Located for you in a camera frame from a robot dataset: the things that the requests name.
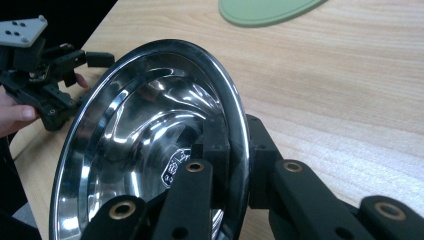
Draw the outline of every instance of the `green placemat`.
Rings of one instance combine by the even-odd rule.
[[[219,0],[219,11],[229,22],[262,27],[298,17],[326,0]]]

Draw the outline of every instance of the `stainless steel bowl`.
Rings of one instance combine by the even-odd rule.
[[[175,173],[169,165],[189,159],[203,121],[213,116],[225,119],[231,147],[228,198],[214,210],[213,237],[237,237],[249,185],[240,97],[211,54],[188,42],[160,40],[115,63],[75,117],[53,186],[50,238],[79,239],[111,198],[129,194],[149,201],[164,192]]]

